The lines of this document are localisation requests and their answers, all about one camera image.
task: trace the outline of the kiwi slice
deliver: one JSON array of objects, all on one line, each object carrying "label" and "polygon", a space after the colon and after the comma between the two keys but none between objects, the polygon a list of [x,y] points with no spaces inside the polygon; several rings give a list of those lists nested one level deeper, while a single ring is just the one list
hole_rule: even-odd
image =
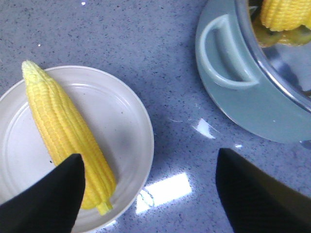
[{"label": "kiwi slice", "polygon": [[301,46],[309,43],[311,41],[311,30],[304,25],[300,27],[283,31],[282,37],[278,41],[280,44],[289,46]]},{"label": "kiwi slice", "polygon": [[259,45],[263,48],[276,44],[282,38],[282,32],[273,32],[266,28],[259,15],[252,22],[253,30]]}]

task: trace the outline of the corn on the cob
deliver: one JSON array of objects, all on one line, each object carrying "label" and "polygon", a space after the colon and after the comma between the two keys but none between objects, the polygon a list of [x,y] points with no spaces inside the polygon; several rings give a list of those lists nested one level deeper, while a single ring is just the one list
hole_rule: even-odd
[{"label": "corn on the cob", "polygon": [[311,28],[311,0],[263,0],[260,19],[271,31]]},{"label": "corn on the cob", "polygon": [[37,128],[57,166],[73,153],[82,155],[86,188],[81,208],[97,207],[101,215],[112,208],[109,198],[116,181],[86,122],[64,89],[31,61],[22,64],[29,107]]},{"label": "corn on the cob", "polygon": [[282,32],[272,32],[262,25],[259,15],[252,21],[254,33],[262,48],[276,44],[282,38]]}]

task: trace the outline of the gray countertop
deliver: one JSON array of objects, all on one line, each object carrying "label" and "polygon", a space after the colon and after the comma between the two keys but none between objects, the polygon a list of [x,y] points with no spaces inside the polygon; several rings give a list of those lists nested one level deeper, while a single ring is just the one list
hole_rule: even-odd
[{"label": "gray countertop", "polygon": [[179,174],[189,181],[184,194],[188,184],[180,184],[183,196],[144,211],[135,201],[98,233],[233,232],[215,186],[221,147],[311,197],[311,151],[245,131],[205,91],[194,40],[206,3],[0,0],[0,95],[22,79],[26,59],[43,68],[82,65],[111,73],[135,91],[151,118],[155,153],[146,186]]}]

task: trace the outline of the light blue pot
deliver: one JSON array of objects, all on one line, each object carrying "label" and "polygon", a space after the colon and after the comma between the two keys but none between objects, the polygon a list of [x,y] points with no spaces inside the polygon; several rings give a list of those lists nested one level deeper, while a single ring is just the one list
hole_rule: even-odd
[{"label": "light blue pot", "polygon": [[[208,1],[195,48],[203,84],[218,107],[246,130],[281,143],[311,140],[311,100],[259,47],[248,12],[247,0]],[[305,59],[311,65],[311,56]]]}]

